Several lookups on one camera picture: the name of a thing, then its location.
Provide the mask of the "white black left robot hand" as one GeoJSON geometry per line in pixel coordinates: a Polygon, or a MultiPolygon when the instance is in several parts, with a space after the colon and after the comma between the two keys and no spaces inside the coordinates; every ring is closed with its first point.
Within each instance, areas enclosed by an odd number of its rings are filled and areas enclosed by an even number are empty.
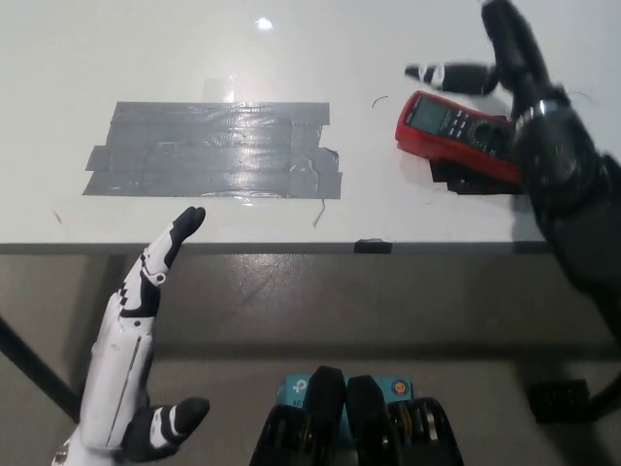
{"type": "Polygon", "coordinates": [[[183,242],[205,220],[189,207],[139,255],[110,297],[91,349],[79,422],[58,449],[55,465],[139,465],[175,455],[210,410],[201,397],[154,406],[147,380],[154,323],[183,242]]]}

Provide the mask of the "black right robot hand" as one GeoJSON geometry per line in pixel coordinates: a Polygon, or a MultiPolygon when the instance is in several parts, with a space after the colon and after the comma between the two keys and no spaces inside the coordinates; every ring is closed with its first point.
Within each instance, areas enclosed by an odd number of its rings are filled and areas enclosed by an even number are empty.
{"type": "Polygon", "coordinates": [[[510,1],[485,1],[481,18],[495,62],[414,64],[405,75],[431,88],[483,97],[502,86],[513,96],[511,119],[517,130],[532,120],[572,113],[566,91],[552,83],[529,22],[510,1]]]}

